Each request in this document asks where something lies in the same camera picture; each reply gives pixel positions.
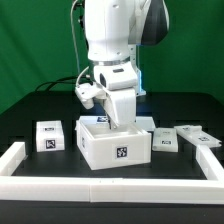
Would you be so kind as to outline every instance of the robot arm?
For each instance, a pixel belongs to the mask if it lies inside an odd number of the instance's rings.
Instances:
[[[76,87],[89,109],[99,99],[113,126],[135,121],[138,78],[129,44],[154,45],[168,31],[163,0],[86,0],[85,35],[93,85]]]

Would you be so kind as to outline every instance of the flat white block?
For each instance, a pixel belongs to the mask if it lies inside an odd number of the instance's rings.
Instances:
[[[201,126],[184,125],[175,126],[177,134],[193,145],[207,145],[209,148],[220,147],[221,141],[202,131]]]
[[[176,129],[156,128],[153,135],[152,150],[163,152],[178,152]]]

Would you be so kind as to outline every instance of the green background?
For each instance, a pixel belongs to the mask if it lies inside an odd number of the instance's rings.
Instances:
[[[166,4],[169,34],[158,46],[140,47],[145,90],[209,93],[224,103],[224,1]],[[43,82],[77,75],[71,5],[72,0],[0,1],[0,113]],[[75,27],[83,69],[85,39]]]

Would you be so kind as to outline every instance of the cable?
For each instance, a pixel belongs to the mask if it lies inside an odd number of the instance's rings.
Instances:
[[[74,76],[69,76],[69,77],[65,77],[65,78],[61,78],[56,80],[56,82],[60,82],[60,81],[68,81],[68,80],[72,80],[72,79],[77,79],[77,77]],[[45,91],[49,91],[51,88],[53,88],[55,85],[57,85],[57,83],[52,83],[51,85],[49,85]]]
[[[42,86],[44,85],[48,85],[48,84],[58,84],[58,83],[62,83],[62,84],[75,84],[74,82],[63,82],[63,81],[55,81],[55,82],[45,82],[42,83],[41,85],[37,86],[37,88],[35,89],[35,92],[37,92]]]
[[[72,8],[71,8],[71,12],[70,12],[70,19],[71,19],[71,27],[72,27],[72,38],[73,38],[75,54],[76,54],[77,70],[78,70],[78,73],[80,73],[79,54],[78,54],[76,35],[75,35],[75,29],[74,29],[74,21],[73,21],[73,10],[74,10],[77,2],[78,2],[78,0],[75,0],[72,4]]]
[[[79,82],[80,82],[80,79],[82,78],[82,76],[86,73],[86,71],[89,69],[89,66],[86,67],[78,76],[77,80],[76,80],[76,84],[75,86],[78,87],[79,86]]]

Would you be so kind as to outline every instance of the white box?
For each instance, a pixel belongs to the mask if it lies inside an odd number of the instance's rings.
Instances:
[[[92,170],[149,163],[151,134],[131,124],[109,129],[102,117],[81,116],[76,122],[77,144]]]
[[[61,121],[39,121],[36,127],[37,152],[65,149]]]

